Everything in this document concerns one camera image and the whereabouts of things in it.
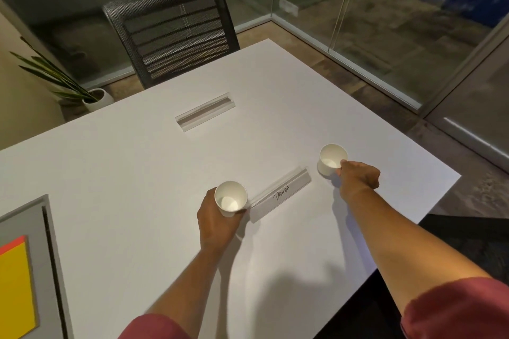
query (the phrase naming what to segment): paper cup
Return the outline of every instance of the paper cup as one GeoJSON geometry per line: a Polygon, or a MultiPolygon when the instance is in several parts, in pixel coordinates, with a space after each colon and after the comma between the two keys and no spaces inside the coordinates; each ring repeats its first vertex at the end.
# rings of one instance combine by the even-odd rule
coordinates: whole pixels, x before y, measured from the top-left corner
{"type": "Polygon", "coordinates": [[[348,159],[347,151],[336,144],[325,145],[320,151],[318,171],[325,177],[332,176],[341,167],[341,160],[348,159]]]}
{"type": "Polygon", "coordinates": [[[245,207],[247,191],[238,182],[226,181],[216,188],[214,198],[221,214],[226,217],[232,217],[235,212],[245,207]]]}

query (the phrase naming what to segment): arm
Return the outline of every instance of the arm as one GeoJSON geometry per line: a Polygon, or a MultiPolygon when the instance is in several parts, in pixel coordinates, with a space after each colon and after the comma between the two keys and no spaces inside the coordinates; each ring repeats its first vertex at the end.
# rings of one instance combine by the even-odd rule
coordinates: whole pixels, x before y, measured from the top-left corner
{"type": "Polygon", "coordinates": [[[373,260],[403,313],[419,295],[461,278],[490,276],[455,249],[394,210],[374,189],[380,171],[341,162],[341,197],[347,202],[373,260]]]}
{"type": "Polygon", "coordinates": [[[197,214],[200,252],[147,311],[168,316],[193,339],[200,332],[217,265],[243,216],[243,212],[233,217],[222,216],[214,200],[214,190],[207,192],[197,214]]]}

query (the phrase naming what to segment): potted plant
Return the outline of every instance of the potted plant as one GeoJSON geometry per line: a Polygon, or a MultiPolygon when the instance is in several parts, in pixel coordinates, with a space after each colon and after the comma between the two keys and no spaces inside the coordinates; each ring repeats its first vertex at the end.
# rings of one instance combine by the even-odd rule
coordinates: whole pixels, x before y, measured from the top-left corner
{"type": "Polygon", "coordinates": [[[51,82],[64,90],[53,91],[60,98],[72,102],[82,102],[89,111],[96,111],[100,108],[108,106],[114,102],[113,97],[103,89],[92,89],[86,91],[76,81],[70,78],[65,72],[55,66],[49,59],[33,48],[23,37],[20,38],[28,44],[38,56],[32,56],[32,60],[26,59],[21,55],[11,52],[16,58],[26,63],[28,66],[19,66],[23,70],[51,82]]]}

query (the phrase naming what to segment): pink sleeve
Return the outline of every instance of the pink sleeve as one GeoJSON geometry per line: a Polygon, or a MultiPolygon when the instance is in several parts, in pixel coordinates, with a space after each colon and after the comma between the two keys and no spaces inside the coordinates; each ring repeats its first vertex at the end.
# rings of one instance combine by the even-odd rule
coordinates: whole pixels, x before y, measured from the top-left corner
{"type": "Polygon", "coordinates": [[[465,278],[435,287],[405,308],[409,339],[509,337],[509,287],[492,278],[465,278]]]}
{"type": "Polygon", "coordinates": [[[119,339],[190,339],[185,331],[168,316],[146,314],[134,319],[119,339]]]}

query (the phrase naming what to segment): hand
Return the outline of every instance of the hand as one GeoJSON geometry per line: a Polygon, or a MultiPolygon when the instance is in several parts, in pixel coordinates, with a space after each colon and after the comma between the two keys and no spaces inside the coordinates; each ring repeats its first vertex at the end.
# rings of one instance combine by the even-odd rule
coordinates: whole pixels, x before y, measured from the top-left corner
{"type": "Polygon", "coordinates": [[[366,163],[341,160],[341,168],[336,170],[341,177],[340,194],[343,200],[350,201],[360,191],[380,186],[378,178],[380,171],[366,163]]]}
{"type": "Polygon", "coordinates": [[[223,216],[214,199],[215,190],[216,188],[213,188],[207,192],[196,217],[198,217],[198,226],[200,227],[201,250],[222,255],[232,241],[245,209],[232,217],[223,216]]]}

